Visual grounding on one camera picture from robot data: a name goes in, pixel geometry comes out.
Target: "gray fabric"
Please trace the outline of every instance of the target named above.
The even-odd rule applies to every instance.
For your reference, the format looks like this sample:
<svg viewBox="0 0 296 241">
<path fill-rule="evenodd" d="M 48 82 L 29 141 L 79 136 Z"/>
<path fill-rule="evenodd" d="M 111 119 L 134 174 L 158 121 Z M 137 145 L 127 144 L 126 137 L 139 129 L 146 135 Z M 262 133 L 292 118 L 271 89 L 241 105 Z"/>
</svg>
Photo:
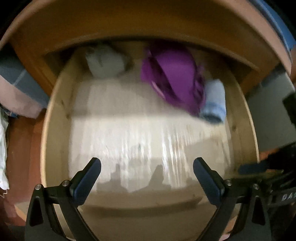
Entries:
<svg viewBox="0 0 296 241">
<path fill-rule="evenodd" d="M 127 58 L 108 45 L 90 47 L 85 57 L 91 73 L 99 79 L 117 76 L 127 65 Z"/>
<path fill-rule="evenodd" d="M 11 47 L 0 51 L 0 75 L 17 89 L 47 108 L 49 97 L 25 70 Z"/>
</svg>

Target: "metal screw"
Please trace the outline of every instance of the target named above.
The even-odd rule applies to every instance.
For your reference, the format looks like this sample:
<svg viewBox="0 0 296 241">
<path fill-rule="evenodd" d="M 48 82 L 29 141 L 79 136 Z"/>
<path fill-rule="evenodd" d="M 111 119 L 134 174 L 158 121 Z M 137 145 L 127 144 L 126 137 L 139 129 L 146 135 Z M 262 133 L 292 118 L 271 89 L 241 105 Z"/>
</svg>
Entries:
<svg viewBox="0 0 296 241">
<path fill-rule="evenodd" d="M 70 184 L 70 181 L 69 180 L 65 180 L 62 182 L 62 186 L 66 187 Z"/>
<path fill-rule="evenodd" d="M 226 184 L 227 186 L 231 186 L 231 185 L 232 185 L 232 182 L 231 182 L 230 179 L 226 179 L 226 180 L 225 180 L 225 184 Z"/>
<path fill-rule="evenodd" d="M 35 186 L 35 189 L 36 190 L 39 190 L 41 188 L 41 184 L 37 184 L 36 186 Z"/>
<path fill-rule="evenodd" d="M 256 190 L 259 190 L 259 185 L 256 184 L 256 183 L 254 183 L 254 184 L 253 184 L 253 188 L 256 189 Z"/>
</svg>

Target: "gray wall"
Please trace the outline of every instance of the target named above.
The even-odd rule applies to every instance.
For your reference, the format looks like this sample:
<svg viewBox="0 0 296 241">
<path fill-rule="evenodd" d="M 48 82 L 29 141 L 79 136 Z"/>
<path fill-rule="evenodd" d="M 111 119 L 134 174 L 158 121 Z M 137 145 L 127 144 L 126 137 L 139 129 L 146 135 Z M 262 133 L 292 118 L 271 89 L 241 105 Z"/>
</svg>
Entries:
<svg viewBox="0 0 296 241">
<path fill-rule="evenodd" d="M 277 67 L 247 98 L 259 151 L 296 141 L 296 129 L 282 103 L 293 91 L 290 78 L 282 67 Z"/>
</svg>

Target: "light blue cloth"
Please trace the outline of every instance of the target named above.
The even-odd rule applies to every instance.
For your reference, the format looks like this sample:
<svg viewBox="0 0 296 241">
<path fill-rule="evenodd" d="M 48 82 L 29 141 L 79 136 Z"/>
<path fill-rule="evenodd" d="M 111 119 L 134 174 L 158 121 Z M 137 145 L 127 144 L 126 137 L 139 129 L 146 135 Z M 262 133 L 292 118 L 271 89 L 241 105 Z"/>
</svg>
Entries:
<svg viewBox="0 0 296 241">
<path fill-rule="evenodd" d="M 200 118 L 212 123 L 224 123 L 226 118 L 225 89 L 219 79 L 205 83 L 205 105 L 200 111 Z"/>
</svg>

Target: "folded towel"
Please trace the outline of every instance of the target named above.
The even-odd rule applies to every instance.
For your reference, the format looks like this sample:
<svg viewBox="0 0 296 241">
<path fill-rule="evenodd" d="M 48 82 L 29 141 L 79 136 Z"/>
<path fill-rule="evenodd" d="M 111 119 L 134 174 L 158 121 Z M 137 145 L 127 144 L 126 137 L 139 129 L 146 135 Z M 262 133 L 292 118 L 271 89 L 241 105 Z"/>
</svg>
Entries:
<svg viewBox="0 0 296 241">
<path fill-rule="evenodd" d="M 95 78 L 115 77 L 126 69 L 128 58 L 116 52 L 109 45 L 89 47 L 85 54 L 89 70 Z"/>
<path fill-rule="evenodd" d="M 219 79 L 205 83 L 205 105 L 200 111 L 200 118 L 212 124 L 223 123 L 226 118 L 225 90 Z"/>
</svg>

